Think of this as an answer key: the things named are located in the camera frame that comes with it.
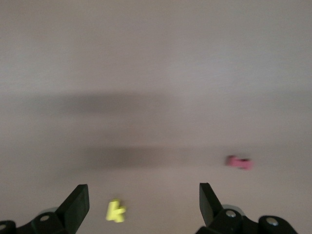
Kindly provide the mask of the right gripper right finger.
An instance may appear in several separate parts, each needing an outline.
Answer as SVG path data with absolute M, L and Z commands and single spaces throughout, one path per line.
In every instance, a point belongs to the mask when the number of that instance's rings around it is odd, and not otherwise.
M 225 209 L 209 183 L 199 185 L 199 207 L 205 225 L 197 234 L 239 234 L 242 215 L 233 209 Z

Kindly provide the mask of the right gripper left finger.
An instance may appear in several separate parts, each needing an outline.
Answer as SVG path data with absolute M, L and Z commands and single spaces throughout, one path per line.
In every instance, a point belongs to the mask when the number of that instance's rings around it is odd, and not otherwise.
M 54 212 L 31 221 L 36 234 L 75 234 L 90 209 L 88 185 L 78 185 Z

